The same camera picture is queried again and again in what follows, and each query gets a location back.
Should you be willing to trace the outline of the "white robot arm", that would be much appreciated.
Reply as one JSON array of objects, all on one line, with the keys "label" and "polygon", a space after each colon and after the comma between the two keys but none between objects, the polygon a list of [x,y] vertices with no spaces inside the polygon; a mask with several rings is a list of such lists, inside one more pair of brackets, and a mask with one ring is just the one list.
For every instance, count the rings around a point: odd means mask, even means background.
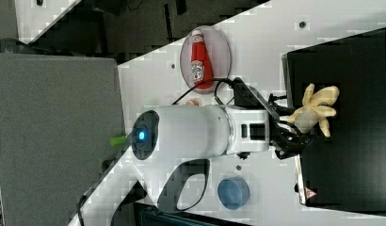
[{"label": "white robot arm", "polygon": [[68,226],[110,226],[134,185],[143,186],[162,212],[177,213],[183,191],[200,175],[209,182],[211,159],[274,147],[279,158],[301,153],[310,143],[306,131],[285,120],[287,107],[265,99],[242,79],[226,79],[234,103],[160,106],[142,113],[124,138],[124,153],[77,204]]}]

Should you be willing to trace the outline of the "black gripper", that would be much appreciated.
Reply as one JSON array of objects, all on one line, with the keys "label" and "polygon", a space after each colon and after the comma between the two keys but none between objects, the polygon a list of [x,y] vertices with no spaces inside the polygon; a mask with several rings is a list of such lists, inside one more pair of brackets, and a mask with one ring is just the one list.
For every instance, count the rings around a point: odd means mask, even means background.
[{"label": "black gripper", "polygon": [[265,125],[269,127],[269,144],[276,148],[279,159],[285,159],[302,154],[313,138],[305,135],[291,122],[281,119],[290,116],[294,108],[277,104],[278,100],[286,99],[286,95],[276,96],[273,93],[266,99],[257,89],[247,85],[241,78],[233,80],[234,104],[248,110],[264,110],[268,119]]}]

